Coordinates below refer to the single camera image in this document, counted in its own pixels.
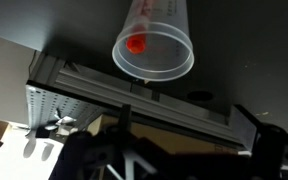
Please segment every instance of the wire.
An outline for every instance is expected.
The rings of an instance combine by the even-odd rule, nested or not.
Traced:
[[[35,57],[36,57],[36,50],[34,51],[32,61],[31,61],[30,65],[28,66],[28,75],[31,74],[31,66],[33,65]]]

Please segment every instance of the metal frame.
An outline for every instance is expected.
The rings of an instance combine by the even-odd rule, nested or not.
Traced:
[[[195,112],[184,112],[157,101],[132,94],[125,89],[113,87],[99,80],[87,78],[78,72],[64,68],[65,61],[42,55],[34,67],[30,80],[52,88],[60,89],[87,99],[110,104],[121,108],[123,104],[131,104],[135,113],[150,116],[162,121],[176,124],[188,129],[209,134],[232,142],[239,142],[231,128],[205,117],[203,108],[194,108]],[[203,109],[200,116],[196,111]]]

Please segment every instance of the perforated metal plate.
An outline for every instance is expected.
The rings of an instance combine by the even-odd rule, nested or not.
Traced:
[[[57,120],[56,112],[59,111],[60,117],[77,119],[75,127],[80,130],[106,111],[106,108],[31,85],[26,85],[26,96],[32,129]]]

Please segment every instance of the red object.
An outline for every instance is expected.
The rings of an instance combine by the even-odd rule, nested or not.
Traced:
[[[146,35],[138,34],[128,38],[126,42],[127,49],[133,54],[144,52],[146,47]]]

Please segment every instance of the clear plastic cup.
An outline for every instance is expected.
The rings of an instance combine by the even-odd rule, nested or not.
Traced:
[[[133,0],[113,48],[116,65],[149,81],[185,75],[194,64],[185,0]]]

